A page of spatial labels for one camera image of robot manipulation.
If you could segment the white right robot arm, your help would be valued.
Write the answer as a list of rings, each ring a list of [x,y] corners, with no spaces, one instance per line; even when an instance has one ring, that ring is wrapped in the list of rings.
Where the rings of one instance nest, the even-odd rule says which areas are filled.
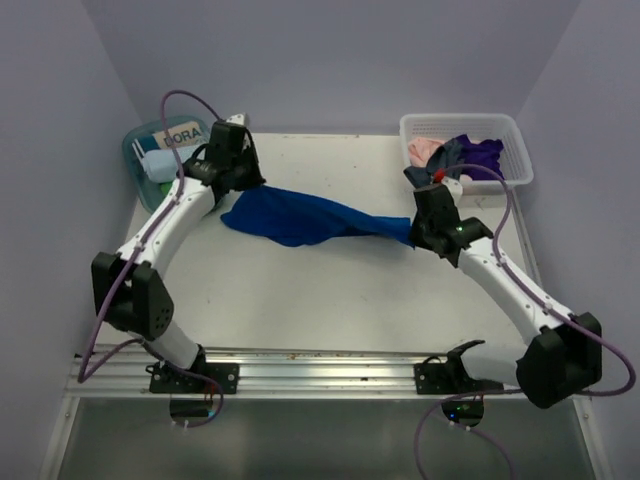
[[[546,409],[602,378],[602,327],[590,313],[574,314],[548,296],[508,257],[498,234],[475,217],[462,219],[459,194],[446,183],[415,190],[410,240],[448,261],[478,284],[515,326],[518,347],[466,342],[443,363],[425,360],[417,376],[457,394],[506,385]]]

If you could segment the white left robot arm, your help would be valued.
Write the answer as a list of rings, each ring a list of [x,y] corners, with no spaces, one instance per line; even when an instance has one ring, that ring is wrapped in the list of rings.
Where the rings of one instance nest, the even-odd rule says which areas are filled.
[[[201,390],[208,369],[197,361],[200,345],[173,318],[164,276],[187,236],[228,193],[264,183],[247,127],[217,121],[208,142],[180,165],[169,193],[141,230],[115,253],[100,252],[92,261],[98,319],[174,365],[172,379],[185,392]]]

